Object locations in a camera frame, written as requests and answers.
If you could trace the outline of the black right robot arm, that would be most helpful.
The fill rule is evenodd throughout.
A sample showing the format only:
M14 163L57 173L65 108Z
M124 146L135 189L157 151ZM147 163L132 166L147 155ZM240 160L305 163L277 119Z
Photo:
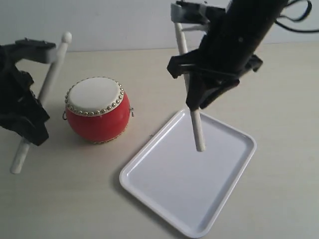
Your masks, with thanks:
M171 57L167 70L173 78L189 74L186 104L191 111L204 109L236 87L249 71L263 61L255 55L286 0L233 0L227 8L176 1L171 4L174 23L200 24L206 34L199 47Z

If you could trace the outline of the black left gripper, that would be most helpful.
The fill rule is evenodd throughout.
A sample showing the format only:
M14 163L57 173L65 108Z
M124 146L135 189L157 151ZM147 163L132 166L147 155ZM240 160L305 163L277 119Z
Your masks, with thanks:
M49 138L50 117L30 89L32 76L16 67L14 49L15 43L0 47L0 126L40 146Z

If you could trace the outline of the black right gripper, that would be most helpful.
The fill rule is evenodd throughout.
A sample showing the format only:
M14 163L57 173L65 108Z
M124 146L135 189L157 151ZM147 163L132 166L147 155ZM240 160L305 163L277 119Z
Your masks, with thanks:
M186 104L190 111L208 107L218 97L237 87L239 79L212 80L215 72L226 76L242 73L264 37L260 14L225 14L211 21L199 47L171 57L167 70L173 78L189 73Z

